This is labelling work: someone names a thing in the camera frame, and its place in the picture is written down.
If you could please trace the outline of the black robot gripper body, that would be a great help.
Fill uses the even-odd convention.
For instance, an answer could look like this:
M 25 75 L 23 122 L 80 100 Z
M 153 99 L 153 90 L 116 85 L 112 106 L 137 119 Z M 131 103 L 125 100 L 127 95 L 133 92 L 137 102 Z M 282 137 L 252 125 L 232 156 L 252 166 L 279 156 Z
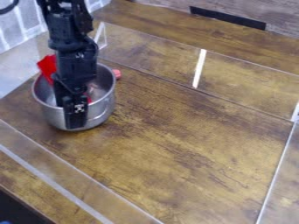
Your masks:
M 92 38 L 49 39 L 56 71 L 51 77 L 56 91 L 85 91 L 96 77 L 99 46 Z

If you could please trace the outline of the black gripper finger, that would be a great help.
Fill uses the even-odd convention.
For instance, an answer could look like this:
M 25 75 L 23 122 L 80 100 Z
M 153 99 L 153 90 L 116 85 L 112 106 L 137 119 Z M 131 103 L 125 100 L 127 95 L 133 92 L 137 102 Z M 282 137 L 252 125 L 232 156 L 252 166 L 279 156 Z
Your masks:
M 87 124 L 88 97 L 83 93 L 73 94 L 59 81 L 53 82 L 53 93 L 56 105 L 63 108 L 65 128 L 83 128 Z

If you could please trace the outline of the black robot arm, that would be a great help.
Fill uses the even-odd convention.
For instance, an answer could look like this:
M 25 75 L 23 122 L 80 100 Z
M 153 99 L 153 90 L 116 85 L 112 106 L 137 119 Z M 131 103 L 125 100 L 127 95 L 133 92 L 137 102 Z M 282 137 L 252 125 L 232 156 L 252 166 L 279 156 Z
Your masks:
M 96 78 L 99 46 L 88 33 L 92 16 L 84 0 L 36 0 L 55 51 L 53 93 L 63 108 L 65 128 L 83 128 L 88 120 L 87 83 Z

